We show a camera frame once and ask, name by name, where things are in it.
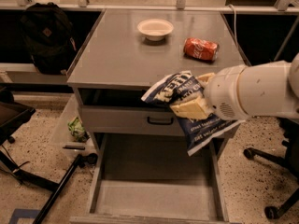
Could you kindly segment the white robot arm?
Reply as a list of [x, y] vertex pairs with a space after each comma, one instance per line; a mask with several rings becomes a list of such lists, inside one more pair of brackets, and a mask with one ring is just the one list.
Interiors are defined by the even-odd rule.
[[181, 118], [207, 119], [210, 114], [224, 120], [299, 118], [298, 59], [232, 66], [196, 80], [204, 87], [203, 92], [171, 106]]

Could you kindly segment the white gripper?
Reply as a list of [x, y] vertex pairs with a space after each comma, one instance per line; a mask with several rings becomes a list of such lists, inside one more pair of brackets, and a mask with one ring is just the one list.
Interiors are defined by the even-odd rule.
[[238, 97], [238, 80], [246, 69], [245, 65], [222, 69], [216, 75], [206, 73], [196, 79], [204, 89], [204, 96], [190, 101], [170, 105], [172, 111], [180, 118], [207, 119], [214, 113], [224, 120], [247, 119], [249, 115], [243, 110]]

